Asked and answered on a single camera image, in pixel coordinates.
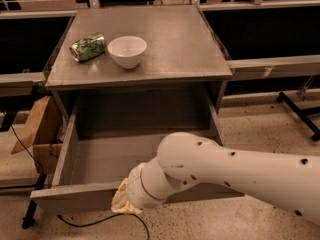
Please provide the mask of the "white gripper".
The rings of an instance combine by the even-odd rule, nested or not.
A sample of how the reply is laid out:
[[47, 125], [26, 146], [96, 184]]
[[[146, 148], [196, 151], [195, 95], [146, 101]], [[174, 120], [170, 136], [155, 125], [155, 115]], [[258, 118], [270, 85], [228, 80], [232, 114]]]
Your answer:
[[187, 183], [166, 175], [158, 160], [135, 167], [119, 185], [111, 202], [116, 214], [139, 215], [142, 210], [164, 204], [173, 194], [185, 191]]

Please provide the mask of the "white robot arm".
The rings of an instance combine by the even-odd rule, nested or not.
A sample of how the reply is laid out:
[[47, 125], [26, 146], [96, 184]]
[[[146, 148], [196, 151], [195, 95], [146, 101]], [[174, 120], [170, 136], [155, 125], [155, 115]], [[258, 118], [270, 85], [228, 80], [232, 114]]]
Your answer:
[[225, 185], [320, 224], [320, 157], [235, 150], [191, 133], [167, 135], [131, 170], [111, 211], [140, 214], [200, 183]]

